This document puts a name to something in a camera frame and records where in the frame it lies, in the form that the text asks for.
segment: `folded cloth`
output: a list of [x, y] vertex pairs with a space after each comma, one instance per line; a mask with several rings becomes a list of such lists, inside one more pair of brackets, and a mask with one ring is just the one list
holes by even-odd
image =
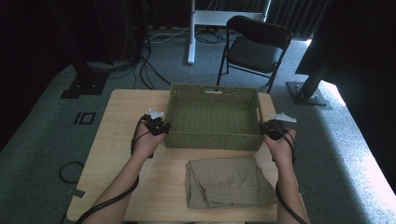
[[276, 203], [274, 188], [253, 158], [216, 158], [187, 163], [189, 208], [257, 207]]

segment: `metal stand base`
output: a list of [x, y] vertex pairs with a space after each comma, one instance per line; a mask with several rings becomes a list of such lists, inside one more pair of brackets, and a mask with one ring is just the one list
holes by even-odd
[[304, 98], [299, 96], [299, 91], [300, 88], [304, 85], [303, 82], [294, 82], [294, 81], [288, 81], [286, 82], [286, 85], [289, 88], [291, 97], [293, 98], [293, 102], [297, 105], [320, 105], [323, 107], [323, 109], [326, 109], [326, 107], [330, 107], [329, 101], [326, 101], [323, 99], [323, 96], [320, 92], [319, 89], [316, 89], [314, 94], [312, 94], [311, 97], [309, 98]]
[[79, 78], [76, 76], [69, 90], [62, 93], [61, 99], [77, 99], [80, 95], [100, 95], [106, 85], [108, 73], [100, 74], [87, 86], [80, 86]]

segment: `white desk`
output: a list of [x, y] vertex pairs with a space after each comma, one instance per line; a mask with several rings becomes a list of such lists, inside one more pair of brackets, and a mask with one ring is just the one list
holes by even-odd
[[213, 11], [195, 10], [195, 0], [191, 0], [191, 37], [189, 49], [189, 64], [195, 61], [195, 25], [225, 25], [227, 21], [236, 15], [243, 15], [258, 21], [265, 21], [271, 0], [265, 2], [263, 12], [234, 12], [234, 11]]

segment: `desk leg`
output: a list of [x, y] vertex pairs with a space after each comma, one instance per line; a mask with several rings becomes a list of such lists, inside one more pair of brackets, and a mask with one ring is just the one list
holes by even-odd
[[271, 0], [265, 1], [264, 10], [262, 12], [262, 16], [264, 18], [263, 21], [267, 21], [268, 10], [270, 9], [270, 6], [271, 6]]
[[191, 35], [188, 64], [194, 64], [195, 60], [195, 0], [191, 0]]

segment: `green wicker basket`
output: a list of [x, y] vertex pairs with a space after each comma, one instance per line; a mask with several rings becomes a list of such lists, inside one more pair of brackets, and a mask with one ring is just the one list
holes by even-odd
[[165, 122], [171, 122], [165, 145], [259, 150], [262, 121], [257, 89], [174, 84], [165, 114]]

